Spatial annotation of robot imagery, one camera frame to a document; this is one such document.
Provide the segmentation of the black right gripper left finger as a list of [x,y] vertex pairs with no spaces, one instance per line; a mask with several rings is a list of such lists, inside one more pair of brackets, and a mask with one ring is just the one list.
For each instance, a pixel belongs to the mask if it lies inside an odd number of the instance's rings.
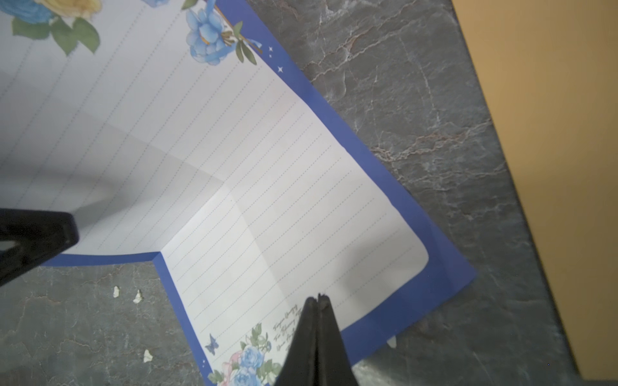
[[318,302],[308,298],[276,386],[311,386],[317,380]]

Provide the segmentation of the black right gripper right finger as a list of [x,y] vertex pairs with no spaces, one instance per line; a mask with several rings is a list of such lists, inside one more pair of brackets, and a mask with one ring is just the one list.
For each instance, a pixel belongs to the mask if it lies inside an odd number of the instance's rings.
[[316,384],[358,386],[330,298],[320,294],[317,302]]

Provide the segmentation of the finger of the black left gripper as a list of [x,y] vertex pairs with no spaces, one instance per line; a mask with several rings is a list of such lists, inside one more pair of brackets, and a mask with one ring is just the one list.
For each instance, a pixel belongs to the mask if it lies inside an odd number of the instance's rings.
[[49,261],[79,241],[72,214],[1,210],[1,285]]

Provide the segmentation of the blue bordered floral letter paper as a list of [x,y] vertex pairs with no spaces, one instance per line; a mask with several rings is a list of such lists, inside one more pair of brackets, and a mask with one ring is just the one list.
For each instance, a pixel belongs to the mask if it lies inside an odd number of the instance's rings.
[[2,2],[3,208],[153,262],[208,385],[275,385],[308,298],[352,367],[475,276],[243,1]]

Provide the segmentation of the tan paper envelope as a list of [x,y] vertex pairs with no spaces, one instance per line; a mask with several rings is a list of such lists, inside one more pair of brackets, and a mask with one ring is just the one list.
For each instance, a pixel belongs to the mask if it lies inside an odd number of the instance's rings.
[[582,378],[617,377],[617,4],[457,1]]

